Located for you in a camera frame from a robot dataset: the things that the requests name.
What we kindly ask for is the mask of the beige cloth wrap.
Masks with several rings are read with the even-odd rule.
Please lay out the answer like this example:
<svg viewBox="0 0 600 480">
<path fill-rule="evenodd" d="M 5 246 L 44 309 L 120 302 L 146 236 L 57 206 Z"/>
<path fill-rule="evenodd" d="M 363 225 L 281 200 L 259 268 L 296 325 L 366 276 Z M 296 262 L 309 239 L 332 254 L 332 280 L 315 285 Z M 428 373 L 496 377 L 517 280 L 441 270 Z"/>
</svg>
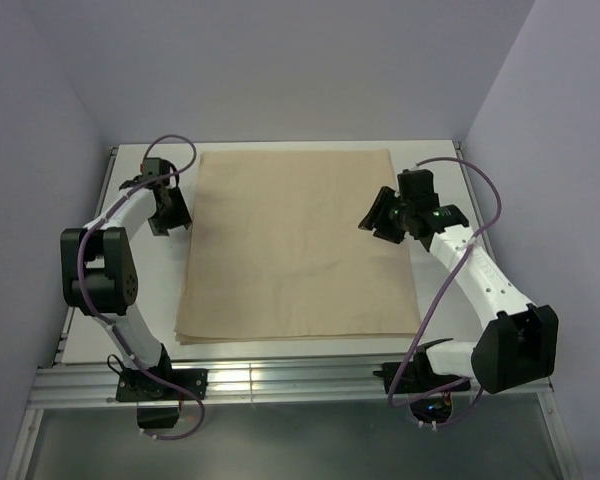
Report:
<svg viewBox="0 0 600 480">
<path fill-rule="evenodd" d="M 177 339 L 414 334 L 407 246 L 359 228 L 394 182 L 385 149 L 204 153 Z"/>
</svg>

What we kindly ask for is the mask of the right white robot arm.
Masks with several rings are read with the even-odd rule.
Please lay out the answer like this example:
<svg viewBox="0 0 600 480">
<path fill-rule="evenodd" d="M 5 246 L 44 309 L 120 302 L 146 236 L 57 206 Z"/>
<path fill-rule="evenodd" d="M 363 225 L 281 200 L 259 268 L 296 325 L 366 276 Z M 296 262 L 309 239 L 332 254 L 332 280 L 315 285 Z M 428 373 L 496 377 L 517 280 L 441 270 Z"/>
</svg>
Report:
<svg viewBox="0 0 600 480">
<path fill-rule="evenodd" d="M 404 170 L 396 189 L 382 187 L 359 227 L 399 244 L 411 236 L 449 272 L 422 321 L 426 328 L 451 284 L 457 284 L 482 328 L 475 342 L 422 342 L 416 333 L 403 361 L 376 371 L 388 398 L 466 391 L 472 382 L 496 394 L 550 377 L 555 370 L 559 319 L 548 305 L 521 293 L 478 242 L 478 232 L 455 205 L 441 205 L 434 175 Z"/>
</svg>

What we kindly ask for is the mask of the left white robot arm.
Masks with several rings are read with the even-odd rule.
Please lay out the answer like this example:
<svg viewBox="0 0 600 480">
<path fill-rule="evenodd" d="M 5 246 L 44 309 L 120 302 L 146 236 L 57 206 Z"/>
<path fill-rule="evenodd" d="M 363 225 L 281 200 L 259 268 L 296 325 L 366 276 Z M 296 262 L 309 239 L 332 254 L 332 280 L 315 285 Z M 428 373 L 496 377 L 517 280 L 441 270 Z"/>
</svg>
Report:
<svg viewBox="0 0 600 480">
<path fill-rule="evenodd" d="M 61 233 L 62 290 L 68 306 L 95 319 L 118 348 L 120 374 L 152 399 L 163 399 L 175 386 L 171 360 L 150 332 L 136 304 L 139 278 L 130 240 L 143 225 L 155 237 L 192 225 L 170 161 L 149 157 L 140 174 L 123 182 L 106 211 L 80 228 Z"/>
</svg>

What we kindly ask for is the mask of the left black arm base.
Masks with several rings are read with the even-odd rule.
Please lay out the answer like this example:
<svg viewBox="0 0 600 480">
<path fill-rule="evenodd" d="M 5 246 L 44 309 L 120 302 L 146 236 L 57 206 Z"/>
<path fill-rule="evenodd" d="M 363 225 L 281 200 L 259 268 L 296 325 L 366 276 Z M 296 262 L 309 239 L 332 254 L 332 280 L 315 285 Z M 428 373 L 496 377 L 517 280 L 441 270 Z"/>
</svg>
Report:
<svg viewBox="0 0 600 480">
<path fill-rule="evenodd" d="M 208 385 L 208 371 L 199 368 L 176 369 L 172 371 L 169 382 L 203 400 Z M 127 369 L 119 378 L 115 400 L 137 406 L 136 420 L 140 428 L 161 431 L 176 425 L 183 403 L 190 397 L 172 386 L 150 379 L 138 370 Z"/>
</svg>

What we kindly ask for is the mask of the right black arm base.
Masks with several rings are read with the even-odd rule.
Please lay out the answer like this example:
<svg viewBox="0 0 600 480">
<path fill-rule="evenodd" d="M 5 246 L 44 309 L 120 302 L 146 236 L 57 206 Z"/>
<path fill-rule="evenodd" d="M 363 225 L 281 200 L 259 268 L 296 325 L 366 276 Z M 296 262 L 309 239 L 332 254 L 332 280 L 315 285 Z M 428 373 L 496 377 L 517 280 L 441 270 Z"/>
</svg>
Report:
<svg viewBox="0 0 600 480">
<path fill-rule="evenodd" d="M 399 366 L 399 362 L 385 362 L 381 364 L 378 370 L 373 371 L 373 375 L 382 380 L 386 394 L 391 390 L 391 384 Z M 416 362 L 410 362 L 398 380 L 395 394 L 426 393 L 459 380 L 459 376 L 438 375 L 424 364 L 420 365 Z"/>
</svg>

